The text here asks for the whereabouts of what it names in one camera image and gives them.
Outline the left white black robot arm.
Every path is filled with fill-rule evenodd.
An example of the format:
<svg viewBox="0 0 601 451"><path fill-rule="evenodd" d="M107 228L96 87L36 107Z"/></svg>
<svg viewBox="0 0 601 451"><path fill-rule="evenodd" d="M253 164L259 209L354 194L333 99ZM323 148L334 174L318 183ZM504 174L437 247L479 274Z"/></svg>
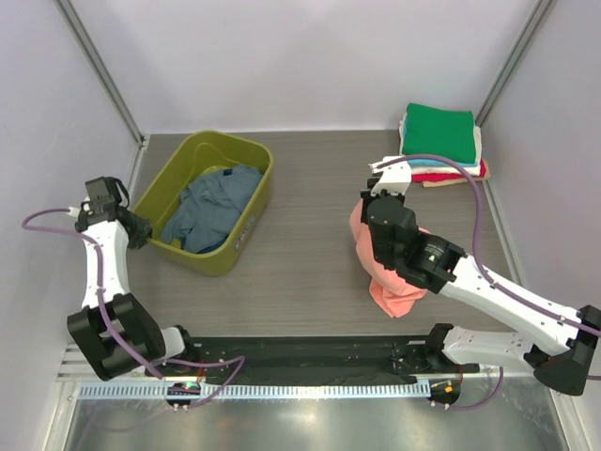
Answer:
<svg viewBox="0 0 601 451"><path fill-rule="evenodd" d="M131 293L127 252L146 245L151 223L128 209L120 179L92 179L85 189L74 231L85 245L86 289L81 311L67 319L71 338L103 381L143 362L148 376L192 374L199 352L188 332L161 328Z"/></svg>

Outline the olive green plastic bin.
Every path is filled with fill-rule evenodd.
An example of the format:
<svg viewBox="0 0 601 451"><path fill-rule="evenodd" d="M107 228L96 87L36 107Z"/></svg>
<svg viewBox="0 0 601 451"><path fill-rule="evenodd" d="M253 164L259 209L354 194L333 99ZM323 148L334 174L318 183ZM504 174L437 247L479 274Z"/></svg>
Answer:
<svg viewBox="0 0 601 451"><path fill-rule="evenodd" d="M270 200L273 156L239 136L188 136L139 197L134 211L152 226L165 258L206 275L236 264Z"/></svg>

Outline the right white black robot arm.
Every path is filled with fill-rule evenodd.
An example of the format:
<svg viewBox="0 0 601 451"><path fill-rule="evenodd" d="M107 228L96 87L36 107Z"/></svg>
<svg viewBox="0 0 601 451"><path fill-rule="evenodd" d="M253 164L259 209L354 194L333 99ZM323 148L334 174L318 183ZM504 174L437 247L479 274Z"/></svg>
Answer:
<svg viewBox="0 0 601 451"><path fill-rule="evenodd" d="M487 333L437 324L423 349L430 369L442 372L466 364L526 367L556 392L583 394L592 380L600 336L598 308L552 302L492 272L460 246L420 229L400 194L363 189L358 214L374 268L411 287L475 307L512 329Z"/></svg>

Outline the salmon pink t shirt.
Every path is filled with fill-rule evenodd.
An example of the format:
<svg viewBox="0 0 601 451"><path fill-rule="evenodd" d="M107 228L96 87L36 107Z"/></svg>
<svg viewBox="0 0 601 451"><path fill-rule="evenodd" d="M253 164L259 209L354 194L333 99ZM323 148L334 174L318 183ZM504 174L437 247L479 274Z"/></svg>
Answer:
<svg viewBox="0 0 601 451"><path fill-rule="evenodd" d="M355 251L363 269L371 277L369 293L374 302L390 317L402 318L427 293L400 277L395 271L386 270L374 258L368 226L361 221L362 200L349 217L349 226L355 241Z"/></svg>

